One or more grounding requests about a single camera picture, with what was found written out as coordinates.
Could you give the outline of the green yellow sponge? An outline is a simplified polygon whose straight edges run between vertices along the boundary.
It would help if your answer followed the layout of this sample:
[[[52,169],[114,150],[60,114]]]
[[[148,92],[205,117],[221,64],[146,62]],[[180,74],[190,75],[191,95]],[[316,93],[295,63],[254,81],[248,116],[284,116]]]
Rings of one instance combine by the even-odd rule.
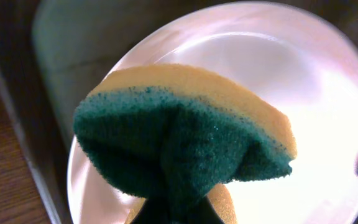
[[[235,223],[226,184],[291,174],[288,118],[214,72],[179,64],[117,70],[74,112],[98,173],[140,197],[128,223]]]

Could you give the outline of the white plate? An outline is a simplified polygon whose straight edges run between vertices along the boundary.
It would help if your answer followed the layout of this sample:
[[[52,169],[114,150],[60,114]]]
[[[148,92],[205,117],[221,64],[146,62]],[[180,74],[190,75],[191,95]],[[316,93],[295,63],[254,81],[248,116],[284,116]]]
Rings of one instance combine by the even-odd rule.
[[[237,2],[150,34],[115,69],[181,63],[216,72],[285,113],[292,173],[218,185],[225,223],[352,223],[358,216],[358,50],[321,18],[279,3]]]

